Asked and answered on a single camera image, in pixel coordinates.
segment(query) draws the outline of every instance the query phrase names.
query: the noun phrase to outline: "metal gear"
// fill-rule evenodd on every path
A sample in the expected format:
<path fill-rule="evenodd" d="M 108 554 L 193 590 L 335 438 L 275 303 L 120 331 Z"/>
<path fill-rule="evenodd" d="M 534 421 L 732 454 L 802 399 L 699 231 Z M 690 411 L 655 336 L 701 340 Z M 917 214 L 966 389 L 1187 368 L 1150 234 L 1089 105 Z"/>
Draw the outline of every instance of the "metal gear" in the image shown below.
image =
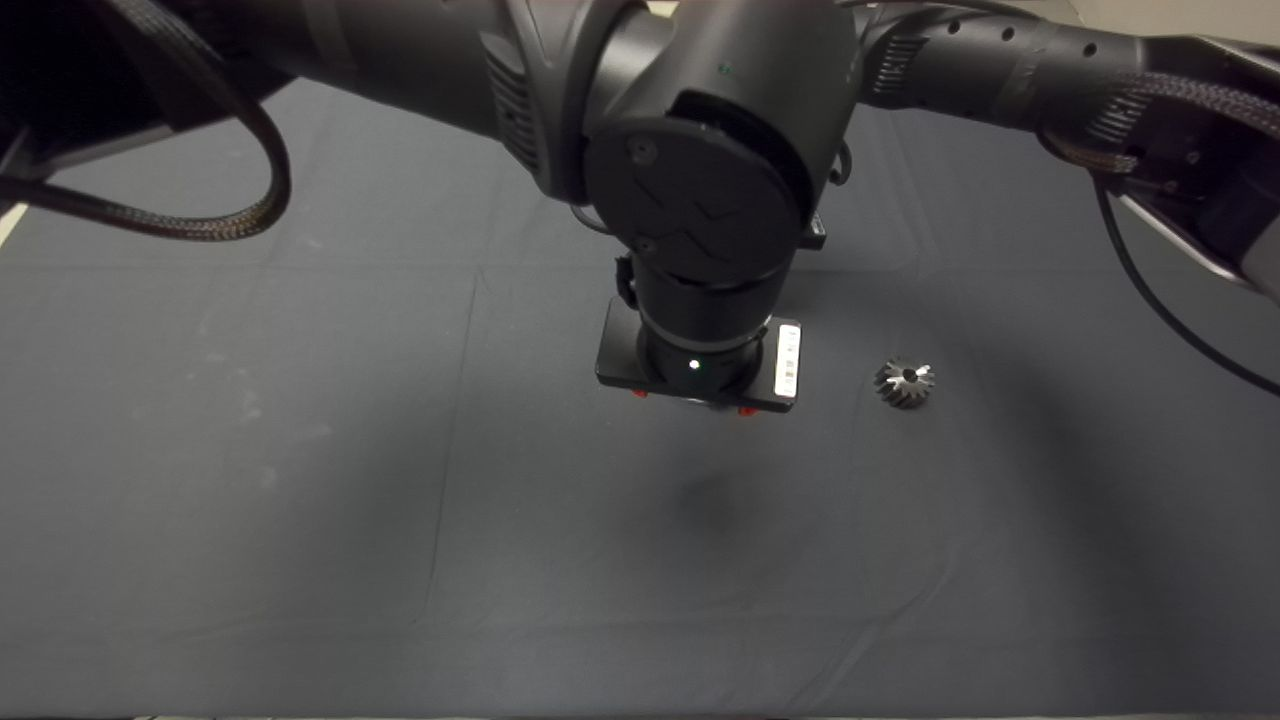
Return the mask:
<path fill-rule="evenodd" d="M 893 407 L 919 407 L 933 392 L 932 365 L 893 357 L 876 373 L 876 392 Z"/>

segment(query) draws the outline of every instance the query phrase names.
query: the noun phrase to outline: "barcode label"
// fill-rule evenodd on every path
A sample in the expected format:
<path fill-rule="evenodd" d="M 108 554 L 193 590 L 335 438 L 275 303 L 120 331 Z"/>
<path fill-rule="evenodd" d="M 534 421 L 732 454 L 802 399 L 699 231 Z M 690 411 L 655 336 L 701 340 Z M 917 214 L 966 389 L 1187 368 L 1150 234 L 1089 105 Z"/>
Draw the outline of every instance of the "barcode label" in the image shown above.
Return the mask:
<path fill-rule="evenodd" d="M 800 325 L 778 328 L 778 364 L 773 375 L 773 395 L 795 397 L 800 384 Z"/>

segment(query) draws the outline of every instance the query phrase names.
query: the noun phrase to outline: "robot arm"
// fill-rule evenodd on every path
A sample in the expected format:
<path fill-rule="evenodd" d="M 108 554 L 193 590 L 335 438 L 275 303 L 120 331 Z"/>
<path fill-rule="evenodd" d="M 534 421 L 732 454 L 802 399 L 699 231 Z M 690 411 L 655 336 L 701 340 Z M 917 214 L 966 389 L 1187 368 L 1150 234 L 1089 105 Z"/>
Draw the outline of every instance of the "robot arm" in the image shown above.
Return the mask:
<path fill-rule="evenodd" d="M 1280 299 L 1271 50 L 901 1 L 699 1 L 669 19 L 627 0 L 156 1 L 110 4 L 184 18 L 256 96 L 310 77 L 499 140 L 544 193 L 594 205 L 628 250 L 605 384 L 791 407 L 800 325 L 773 306 L 795 252 L 820 247 L 814 210 L 858 102 L 1036 132 L 1206 268 Z M 81 23 L 96 5 L 47 3 Z M 150 99 L 113 108 L 91 140 L 211 119 L 154 38 L 91 14 L 114 45 L 88 46 L 131 61 L 141 82 L 106 69 Z M 64 99 L 15 102 L 10 85 L 0 108 L 24 109 L 10 126 L 40 137 L 26 176 L 46 177 L 76 143 L 35 122 L 58 113 L 29 110 Z"/>
<path fill-rule="evenodd" d="M 1280 53 L 893 3 L 860 101 L 1034 132 L 1175 246 L 1280 301 Z"/>

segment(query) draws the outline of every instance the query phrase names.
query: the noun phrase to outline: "table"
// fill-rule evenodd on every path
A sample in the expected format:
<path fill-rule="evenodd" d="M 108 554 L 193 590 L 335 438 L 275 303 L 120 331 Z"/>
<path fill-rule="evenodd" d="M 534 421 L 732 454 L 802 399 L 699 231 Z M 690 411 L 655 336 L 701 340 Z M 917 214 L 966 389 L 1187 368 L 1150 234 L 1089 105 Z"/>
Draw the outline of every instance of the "table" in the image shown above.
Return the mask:
<path fill-rule="evenodd" d="M 1280 710 L 1280 404 L 1033 138 L 859 109 L 778 307 L 799 405 L 744 419 L 595 384 L 620 246 L 497 143 L 269 109 L 265 236 L 0 249 L 0 716 Z M 265 174 L 220 126 L 61 179 L 207 213 Z M 1124 227 L 1280 374 L 1274 306 Z"/>

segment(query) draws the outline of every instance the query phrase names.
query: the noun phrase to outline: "screw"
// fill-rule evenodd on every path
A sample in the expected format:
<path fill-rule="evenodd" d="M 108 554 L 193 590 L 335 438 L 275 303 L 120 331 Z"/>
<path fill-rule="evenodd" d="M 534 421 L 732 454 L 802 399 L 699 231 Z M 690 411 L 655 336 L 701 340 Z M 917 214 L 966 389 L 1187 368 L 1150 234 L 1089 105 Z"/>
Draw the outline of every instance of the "screw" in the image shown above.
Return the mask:
<path fill-rule="evenodd" d="M 631 161 L 636 165 L 652 165 L 658 159 L 658 146 L 644 136 L 628 138 L 627 152 L 631 154 Z"/>

